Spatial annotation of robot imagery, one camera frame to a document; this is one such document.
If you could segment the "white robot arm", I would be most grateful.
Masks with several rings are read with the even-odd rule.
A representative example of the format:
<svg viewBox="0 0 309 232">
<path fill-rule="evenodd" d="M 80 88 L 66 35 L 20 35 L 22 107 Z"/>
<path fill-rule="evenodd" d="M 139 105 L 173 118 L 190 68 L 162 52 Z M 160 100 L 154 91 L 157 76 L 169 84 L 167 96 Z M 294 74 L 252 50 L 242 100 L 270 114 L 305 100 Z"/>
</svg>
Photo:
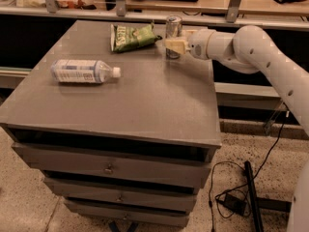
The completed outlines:
<svg viewBox="0 0 309 232">
<path fill-rule="evenodd" d="M 248 25 L 236 33 L 184 30 L 167 39 L 165 47 L 215 60 L 239 73 L 262 73 L 309 135 L 309 72 L 282 53 L 262 28 Z M 298 177 L 287 232 L 309 232 L 309 162 Z"/>
</svg>

